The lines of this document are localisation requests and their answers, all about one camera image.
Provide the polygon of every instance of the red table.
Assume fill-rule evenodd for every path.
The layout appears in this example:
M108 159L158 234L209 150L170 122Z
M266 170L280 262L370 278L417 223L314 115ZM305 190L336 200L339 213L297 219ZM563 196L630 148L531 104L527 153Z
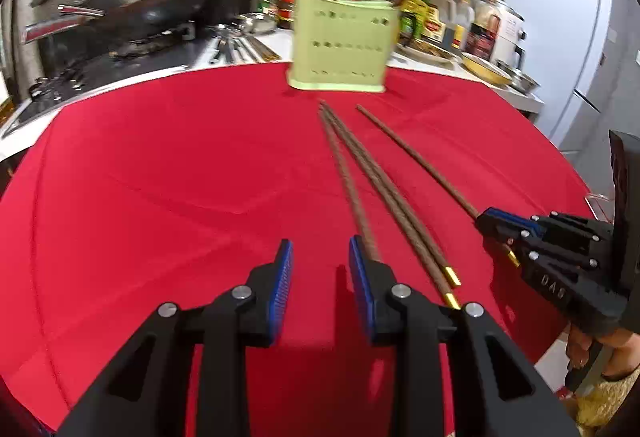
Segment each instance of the red table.
M467 214L354 107L386 122L480 210L588 215L586 186L539 131L482 84L391 69L384 94L300 92L286 67L192 72L96 96L63 109L25 157L0 203L0 374L44 422L61 422L156 306L209 303L287 237L295 265L282 338L247 353L253 435L386 435L393 353L370 348L360 330L347 271L356 228L320 99L443 248L461 303L482 303L531 361L561 331L561 317L504 257L492 259ZM383 259L439 302L351 167Z

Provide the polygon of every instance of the light green utensil holder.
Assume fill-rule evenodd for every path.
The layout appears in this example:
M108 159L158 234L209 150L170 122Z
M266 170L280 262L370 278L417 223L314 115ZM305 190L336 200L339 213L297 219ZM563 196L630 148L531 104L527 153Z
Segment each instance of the light green utensil holder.
M384 92L399 11L384 0L296 0L289 85L305 91Z

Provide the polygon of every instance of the person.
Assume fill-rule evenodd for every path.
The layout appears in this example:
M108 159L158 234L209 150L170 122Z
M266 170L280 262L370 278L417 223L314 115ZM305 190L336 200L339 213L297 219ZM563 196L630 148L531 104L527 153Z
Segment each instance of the person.
M601 382L589 395L565 403L585 437L622 437L640 431L640 335L619 329L598 341L614 348ZM571 367L589 360L593 338L572 325L566 346Z

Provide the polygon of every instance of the silver bolt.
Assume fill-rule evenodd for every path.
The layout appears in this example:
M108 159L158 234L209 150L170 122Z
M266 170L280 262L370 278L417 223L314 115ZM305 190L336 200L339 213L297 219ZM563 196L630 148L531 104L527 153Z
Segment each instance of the silver bolt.
M396 298L406 298L411 294L411 287L404 283L396 283L395 286L391 288L391 294Z
M178 306L172 302L165 302L158 307L158 314L162 318L171 318L171 316L173 316L177 312L178 312Z
M465 311L472 318L480 318L484 314L484 307L479 303L471 302L466 304Z
M236 300L246 300L249 298L254 292L251 290L251 287L248 285L237 285L231 291L231 296L233 296Z

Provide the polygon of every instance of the refrigerator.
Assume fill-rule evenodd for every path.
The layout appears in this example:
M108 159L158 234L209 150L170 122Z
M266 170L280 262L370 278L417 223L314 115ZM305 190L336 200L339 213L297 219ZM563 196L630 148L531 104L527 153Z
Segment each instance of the refrigerator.
M592 86L602 64L612 0L505 0L524 19L523 71L545 102L534 124L568 159L578 154L609 99Z

